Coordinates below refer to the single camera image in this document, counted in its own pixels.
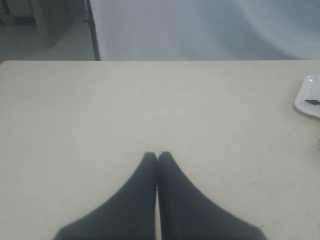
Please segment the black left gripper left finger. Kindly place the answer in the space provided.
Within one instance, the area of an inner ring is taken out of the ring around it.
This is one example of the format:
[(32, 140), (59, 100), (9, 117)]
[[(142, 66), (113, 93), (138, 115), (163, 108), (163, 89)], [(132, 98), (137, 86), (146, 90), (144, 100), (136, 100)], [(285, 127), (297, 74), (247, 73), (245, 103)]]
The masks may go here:
[(105, 203), (59, 230), (57, 240), (154, 240), (157, 157), (146, 152), (127, 182)]

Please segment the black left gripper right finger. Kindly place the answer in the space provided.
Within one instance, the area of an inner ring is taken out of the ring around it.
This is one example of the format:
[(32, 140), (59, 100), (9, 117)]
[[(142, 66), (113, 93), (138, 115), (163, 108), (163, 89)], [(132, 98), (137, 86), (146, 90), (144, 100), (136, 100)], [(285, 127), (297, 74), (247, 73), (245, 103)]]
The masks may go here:
[(172, 154), (158, 157), (158, 204), (164, 240), (264, 240), (264, 233), (207, 198)]

